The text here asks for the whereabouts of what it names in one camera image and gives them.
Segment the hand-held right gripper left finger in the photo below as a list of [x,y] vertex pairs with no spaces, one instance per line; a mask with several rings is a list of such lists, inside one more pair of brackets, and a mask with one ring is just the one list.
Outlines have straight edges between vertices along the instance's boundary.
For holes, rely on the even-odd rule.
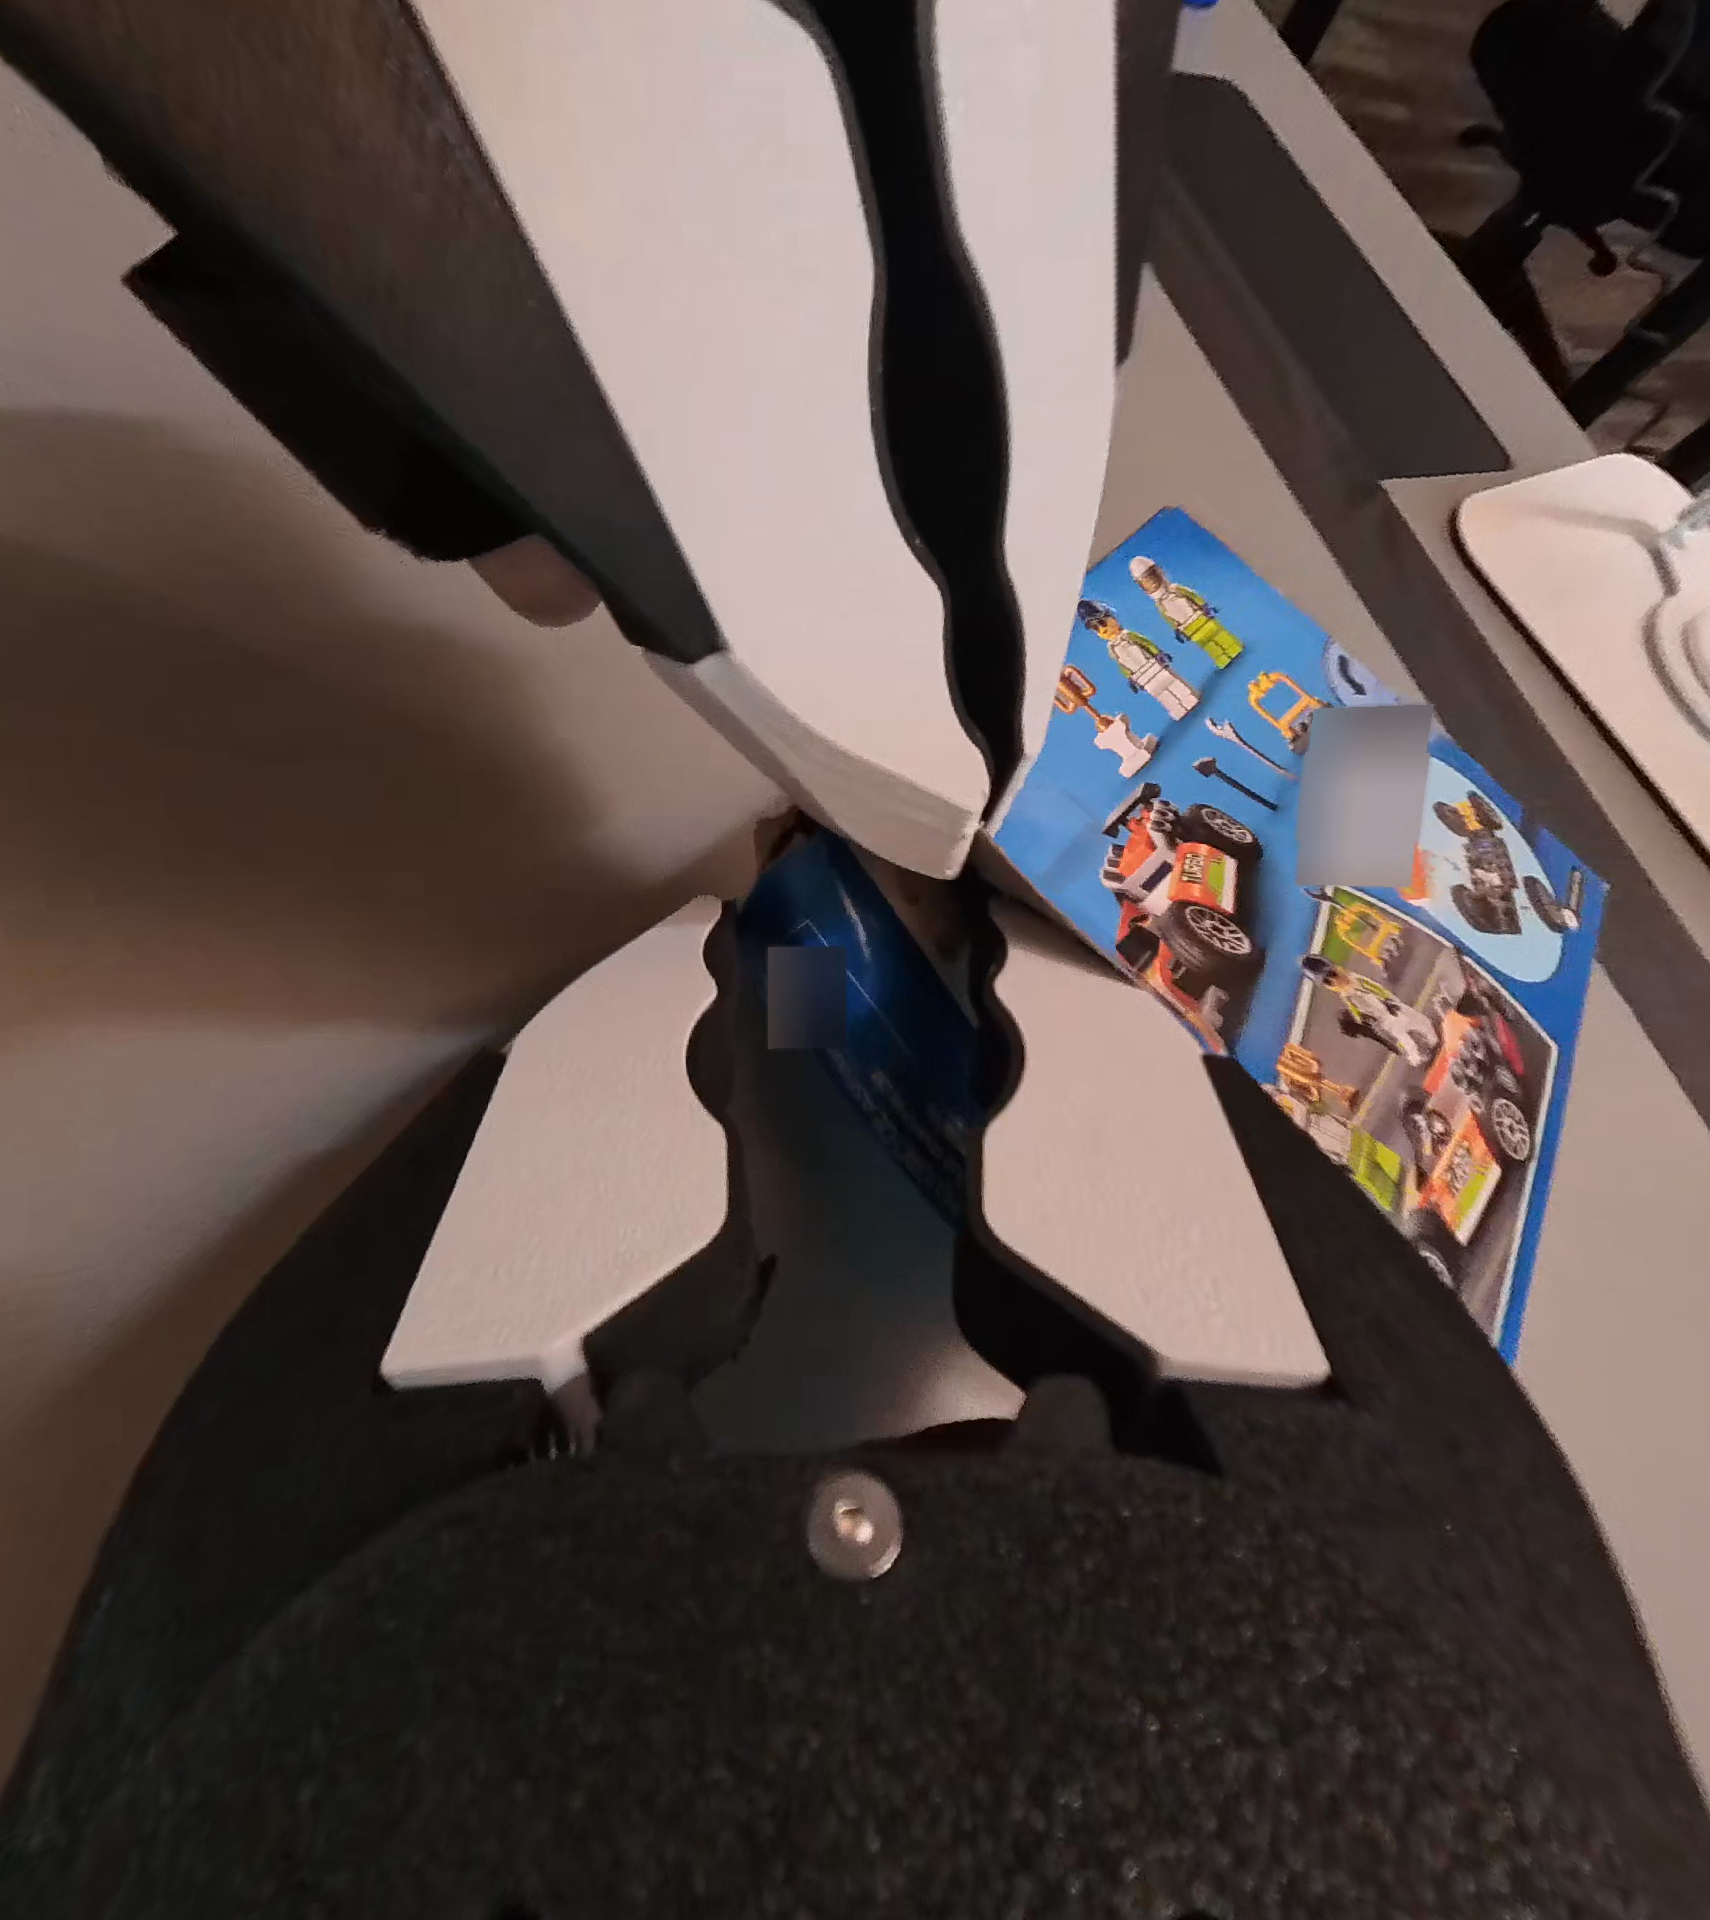
[[393,1391],[692,1383],[741,1354],[763,1265],[729,998],[732,915],[696,899],[524,1024],[389,1333]]

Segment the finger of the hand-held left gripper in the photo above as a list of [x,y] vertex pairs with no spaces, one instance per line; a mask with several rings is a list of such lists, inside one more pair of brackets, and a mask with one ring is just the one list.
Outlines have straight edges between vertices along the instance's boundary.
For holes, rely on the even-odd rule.
[[1004,557],[1041,752],[1105,490],[1115,307],[1115,7],[938,3],[931,54],[961,241],[1010,435]]
[[884,490],[843,101],[779,3],[424,3],[721,652],[661,664],[815,820],[925,877],[986,808]]

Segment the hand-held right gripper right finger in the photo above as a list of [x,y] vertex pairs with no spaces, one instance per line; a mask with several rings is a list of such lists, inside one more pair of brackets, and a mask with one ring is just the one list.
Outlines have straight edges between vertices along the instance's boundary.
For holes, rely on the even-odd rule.
[[1015,1086],[986,1096],[986,1231],[1160,1376],[1327,1383],[1214,1058],[1060,924],[999,920],[997,935],[986,1016],[1015,1038]]

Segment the blue lego set box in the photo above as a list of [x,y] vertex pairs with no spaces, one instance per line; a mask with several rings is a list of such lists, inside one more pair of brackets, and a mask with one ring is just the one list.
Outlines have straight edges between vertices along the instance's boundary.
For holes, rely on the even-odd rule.
[[742,966],[895,1165],[957,1227],[969,1340],[1015,1378],[1065,1370],[1073,1336],[1152,1358],[1087,1319],[986,1231],[986,1096],[1015,1038],[986,1016],[999,920],[1053,920],[1141,987],[1214,1058],[1214,1091],[1259,1091],[1292,1127],[1287,1188],[1316,1153],[1518,1358],[1544,1201],[1585,1024],[1604,884],[1442,729],[1426,734],[1397,877],[1302,870],[1338,799],[1313,723],[1394,710],[1338,637],[1227,540],[1163,509],[1083,578],[1046,741],[986,854],[986,946],[969,915],[928,936],[882,868],[802,831],[742,903]]

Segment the wooden desk black frame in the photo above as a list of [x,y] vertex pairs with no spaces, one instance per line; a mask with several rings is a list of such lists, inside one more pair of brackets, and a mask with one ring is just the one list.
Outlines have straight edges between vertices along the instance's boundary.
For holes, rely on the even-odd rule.
[[1637,314],[1619,343],[1582,370],[1563,395],[1578,425],[1601,420],[1627,391],[1673,349],[1710,327],[1710,256]]

